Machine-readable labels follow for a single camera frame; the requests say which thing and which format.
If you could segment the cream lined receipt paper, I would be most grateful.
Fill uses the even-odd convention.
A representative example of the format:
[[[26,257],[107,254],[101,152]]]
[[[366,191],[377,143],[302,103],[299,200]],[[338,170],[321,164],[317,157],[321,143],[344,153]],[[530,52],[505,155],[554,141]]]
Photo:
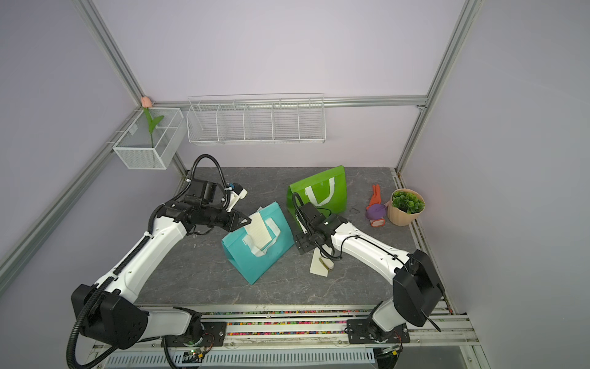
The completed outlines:
[[[264,221],[259,212],[251,215],[250,219],[251,223],[244,228],[246,235],[243,237],[243,242],[254,256],[261,257],[276,243],[281,230],[272,218]]]

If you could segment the green paper bag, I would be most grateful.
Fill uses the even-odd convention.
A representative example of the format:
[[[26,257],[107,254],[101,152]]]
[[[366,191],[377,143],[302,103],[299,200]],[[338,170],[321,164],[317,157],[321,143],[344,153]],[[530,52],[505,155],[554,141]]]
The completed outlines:
[[[287,188],[287,210],[295,217],[293,194],[304,204],[311,203],[339,214],[347,210],[347,180],[344,166],[325,170],[290,184]]]

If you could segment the beige mini stapler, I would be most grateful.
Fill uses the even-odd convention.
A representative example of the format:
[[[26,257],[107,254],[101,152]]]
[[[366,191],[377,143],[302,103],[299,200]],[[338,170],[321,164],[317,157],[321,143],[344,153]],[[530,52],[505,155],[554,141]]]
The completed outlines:
[[[334,263],[330,259],[320,258],[320,263],[329,271],[334,268]]]

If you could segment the teal paper bag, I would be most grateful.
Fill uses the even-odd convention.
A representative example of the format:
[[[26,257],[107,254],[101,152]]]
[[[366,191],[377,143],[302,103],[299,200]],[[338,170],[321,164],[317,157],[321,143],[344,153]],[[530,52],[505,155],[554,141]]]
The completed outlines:
[[[293,234],[277,202],[250,216],[251,223],[222,239],[224,253],[249,284],[254,284],[293,245]]]

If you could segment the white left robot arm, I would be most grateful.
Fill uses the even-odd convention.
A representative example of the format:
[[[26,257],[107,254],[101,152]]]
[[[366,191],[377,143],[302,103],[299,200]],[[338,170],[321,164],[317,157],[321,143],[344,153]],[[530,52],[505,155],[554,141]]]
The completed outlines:
[[[250,222],[247,215],[236,210],[199,207],[183,201],[160,204],[133,249],[95,284],[81,284],[72,293],[76,321],[67,343],[67,366],[83,366],[76,359],[80,336],[109,346],[85,364],[87,368],[97,366],[118,349],[128,349],[151,338],[161,338],[164,344],[172,338],[184,344],[200,344],[206,335],[200,313],[180,307],[143,310],[135,301],[156,267],[194,226],[207,225],[232,232]]]

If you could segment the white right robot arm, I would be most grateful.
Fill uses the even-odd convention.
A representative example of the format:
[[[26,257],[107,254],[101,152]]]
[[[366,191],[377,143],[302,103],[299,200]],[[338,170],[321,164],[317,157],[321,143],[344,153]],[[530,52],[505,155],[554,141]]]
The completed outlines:
[[[427,253],[388,246],[361,232],[340,215],[321,214],[310,203],[297,205],[294,217],[301,226],[301,232],[293,237],[300,253],[315,251],[330,261],[349,255],[392,286],[393,295],[389,300],[377,304],[359,324],[347,324],[353,341],[385,343],[396,338],[402,342],[403,328],[407,324],[422,327],[431,323],[440,330],[430,315],[445,295],[445,288]]]

